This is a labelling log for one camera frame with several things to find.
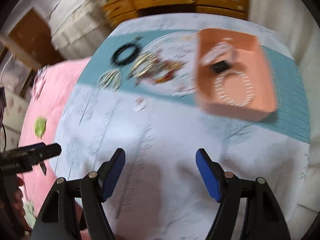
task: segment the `metal screw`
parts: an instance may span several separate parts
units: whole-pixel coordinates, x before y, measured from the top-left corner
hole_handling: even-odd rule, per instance
[[[257,181],[260,183],[260,184],[265,184],[266,180],[264,178],[258,178]]]
[[[63,177],[57,178],[56,181],[58,184],[62,184],[62,183],[64,183],[64,178]]]
[[[230,172],[230,171],[227,171],[227,172],[224,173],[224,176],[225,176],[226,178],[228,178],[228,179],[231,179],[231,178],[233,178],[233,173]]]
[[[95,178],[98,176],[98,173],[96,171],[91,171],[89,174],[88,174],[89,178],[92,179],[92,178]]]

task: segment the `black hair tie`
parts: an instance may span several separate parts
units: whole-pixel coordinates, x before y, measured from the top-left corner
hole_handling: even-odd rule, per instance
[[[117,66],[125,66],[129,63],[132,63],[139,55],[141,52],[141,47],[137,44],[137,41],[140,40],[140,37],[135,38],[134,41],[131,41],[129,43],[126,43],[122,45],[119,49],[117,49],[113,54],[110,59],[111,64],[117,65]],[[118,60],[119,56],[121,55],[122,52],[124,52],[126,49],[134,47],[133,52],[123,60]]]

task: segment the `orange plastic box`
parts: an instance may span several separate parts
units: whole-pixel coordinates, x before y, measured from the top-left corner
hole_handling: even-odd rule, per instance
[[[253,122],[276,111],[272,72],[256,36],[229,30],[204,29],[199,31],[198,38],[196,102],[204,111]],[[203,66],[201,63],[201,58],[221,41],[226,41],[237,49],[236,62],[231,68],[244,72],[252,84],[254,96],[245,106],[232,106],[223,101],[215,91],[217,74],[209,65]],[[230,56],[228,53],[217,57],[213,63],[225,60]],[[247,97],[245,84],[239,75],[226,75],[223,88],[230,98],[244,100]]]

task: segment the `pink surface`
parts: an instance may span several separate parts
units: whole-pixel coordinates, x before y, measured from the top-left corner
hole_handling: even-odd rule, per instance
[[[90,58],[82,60],[65,61],[48,68],[44,80],[44,86],[38,100],[31,102],[23,122],[19,146],[26,146],[43,141],[46,144],[54,142],[57,126],[61,113],[76,84],[82,70]],[[34,132],[34,123],[38,117],[47,119],[46,131],[39,139]],[[33,167],[32,172],[24,173],[23,179],[26,185],[27,198],[33,201],[36,214],[56,180],[54,171],[48,161],[47,176],[44,176],[39,165]],[[89,239],[87,233],[82,234],[83,240]]]

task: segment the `wooden dresser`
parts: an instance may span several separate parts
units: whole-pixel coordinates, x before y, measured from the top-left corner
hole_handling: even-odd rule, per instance
[[[248,19],[249,0],[113,0],[103,6],[113,27],[146,15],[198,12]]]

